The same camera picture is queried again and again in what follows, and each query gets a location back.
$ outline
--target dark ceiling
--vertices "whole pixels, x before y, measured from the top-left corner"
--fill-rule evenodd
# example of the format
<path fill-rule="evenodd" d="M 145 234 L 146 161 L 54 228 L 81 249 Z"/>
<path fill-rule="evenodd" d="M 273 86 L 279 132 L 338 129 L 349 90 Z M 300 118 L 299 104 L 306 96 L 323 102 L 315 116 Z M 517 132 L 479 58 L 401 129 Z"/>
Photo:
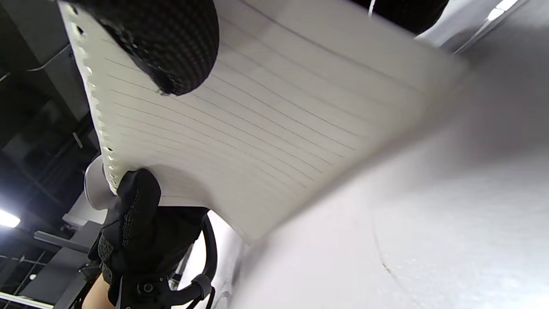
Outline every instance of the dark ceiling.
<path fill-rule="evenodd" d="M 0 291 L 17 294 L 57 250 L 32 239 L 69 237 L 62 216 L 83 189 L 98 145 L 57 3 L 0 0 Z M 0 306 L 21 307 L 19 304 Z"/>

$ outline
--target pole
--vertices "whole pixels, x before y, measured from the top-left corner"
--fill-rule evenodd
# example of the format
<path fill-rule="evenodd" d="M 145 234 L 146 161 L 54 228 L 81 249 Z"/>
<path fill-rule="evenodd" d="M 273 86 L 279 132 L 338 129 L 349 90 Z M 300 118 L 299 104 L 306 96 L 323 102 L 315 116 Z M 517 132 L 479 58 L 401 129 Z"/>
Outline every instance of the pole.
<path fill-rule="evenodd" d="M 44 304 L 43 302 L 30 300 L 24 297 L 15 296 L 15 295 L 3 293 L 3 292 L 0 292 L 0 299 L 18 302 L 20 304 L 31 306 L 38 309 L 53 309 L 53 305 Z"/>

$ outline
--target lined paper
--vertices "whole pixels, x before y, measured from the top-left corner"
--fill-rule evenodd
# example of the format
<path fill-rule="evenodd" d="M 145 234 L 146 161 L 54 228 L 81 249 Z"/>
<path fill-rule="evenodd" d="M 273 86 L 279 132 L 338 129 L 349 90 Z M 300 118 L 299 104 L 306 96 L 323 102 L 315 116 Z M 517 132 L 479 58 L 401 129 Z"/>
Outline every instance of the lined paper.
<path fill-rule="evenodd" d="M 210 207 L 249 242 L 417 124 L 434 89 L 464 69 L 344 1 L 216 7 L 214 69 L 176 97 L 161 95 L 89 15 L 60 4 L 113 191 L 146 167 L 161 205 Z"/>

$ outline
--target white wall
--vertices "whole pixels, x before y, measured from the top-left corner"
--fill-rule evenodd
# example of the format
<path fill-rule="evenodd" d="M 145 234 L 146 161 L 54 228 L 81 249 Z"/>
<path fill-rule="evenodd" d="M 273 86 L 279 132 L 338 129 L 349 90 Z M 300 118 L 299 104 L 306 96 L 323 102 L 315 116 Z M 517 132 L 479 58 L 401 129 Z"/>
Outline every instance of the white wall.
<path fill-rule="evenodd" d="M 63 221 L 80 228 L 88 221 L 103 224 L 106 216 L 107 210 L 98 211 L 93 209 L 88 199 L 86 199 L 86 195 L 82 192 L 69 212 L 63 215 Z"/>
<path fill-rule="evenodd" d="M 264 242 L 218 223 L 217 308 L 549 308 L 548 11 L 508 17 L 453 105 Z"/>

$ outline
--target ceiling light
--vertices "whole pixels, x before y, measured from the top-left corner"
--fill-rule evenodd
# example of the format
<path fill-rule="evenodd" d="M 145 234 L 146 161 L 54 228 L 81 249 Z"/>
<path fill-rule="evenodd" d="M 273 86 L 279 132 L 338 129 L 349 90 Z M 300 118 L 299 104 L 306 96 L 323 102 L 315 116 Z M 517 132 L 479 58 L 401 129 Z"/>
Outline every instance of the ceiling light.
<path fill-rule="evenodd" d="M 507 11 L 509 10 L 513 4 L 515 4 L 518 0 L 503 0 L 500 2 L 500 4 L 496 5 L 496 9 Z"/>
<path fill-rule="evenodd" d="M 10 214 L 10 213 L 7 213 L 3 210 L 0 210 L 0 224 L 1 225 L 5 225 L 6 227 L 9 227 L 9 228 L 15 228 L 19 222 L 21 222 L 21 220 Z"/>
<path fill-rule="evenodd" d="M 486 18 L 488 21 L 493 21 L 494 19 L 498 18 L 501 16 L 501 14 L 503 14 L 503 12 L 505 12 L 504 10 L 501 10 L 501 9 L 493 9 L 490 14 L 488 14 L 488 17 Z"/>

